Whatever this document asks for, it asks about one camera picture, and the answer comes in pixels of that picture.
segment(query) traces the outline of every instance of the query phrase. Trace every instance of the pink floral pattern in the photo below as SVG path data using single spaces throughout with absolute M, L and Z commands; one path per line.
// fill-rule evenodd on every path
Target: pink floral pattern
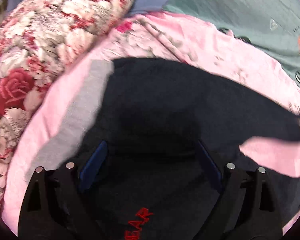
M 132 3 L 24 0 L 0 25 L 0 206 L 6 179 L 2 171 L 50 85 Z

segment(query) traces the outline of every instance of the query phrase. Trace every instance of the pink pillow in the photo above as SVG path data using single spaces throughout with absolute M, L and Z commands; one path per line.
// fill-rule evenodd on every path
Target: pink pillow
M 21 133 L 55 79 L 133 0 L 24 0 L 0 25 L 0 206 Z

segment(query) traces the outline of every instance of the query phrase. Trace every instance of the pink fabric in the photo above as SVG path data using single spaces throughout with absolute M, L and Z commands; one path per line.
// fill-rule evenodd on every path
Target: pink fabric
M 160 12 L 126 19 L 71 72 L 52 85 L 23 133 L 10 164 L 2 213 L 2 218 L 13 232 L 17 232 L 18 216 L 27 187 L 24 174 L 42 145 L 58 132 L 68 105 L 89 71 L 91 60 L 129 56 L 163 57 L 187 62 L 250 87 L 283 107 L 300 113 L 299 88 L 282 70 L 279 62 L 261 50 L 191 16 Z M 241 150 L 262 166 L 292 177 L 300 176 L 300 143 L 251 138 Z

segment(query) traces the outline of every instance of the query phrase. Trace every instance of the gray fabric strip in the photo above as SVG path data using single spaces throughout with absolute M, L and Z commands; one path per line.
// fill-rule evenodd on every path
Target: gray fabric strip
M 25 175 L 30 181 L 36 167 L 42 166 L 47 171 L 57 169 L 64 161 L 73 157 L 85 135 L 95 121 L 109 75 L 113 73 L 112 62 L 96 60 L 91 63 L 83 87 L 74 98 L 64 116 L 59 132 L 51 138 L 33 159 Z

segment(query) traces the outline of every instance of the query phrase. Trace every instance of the teal fabric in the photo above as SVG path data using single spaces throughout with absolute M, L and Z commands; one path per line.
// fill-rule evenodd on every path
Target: teal fabric
M 231 29 L 277 59 L 300 87 L 300 0 L 169 0 L 163 9 Z

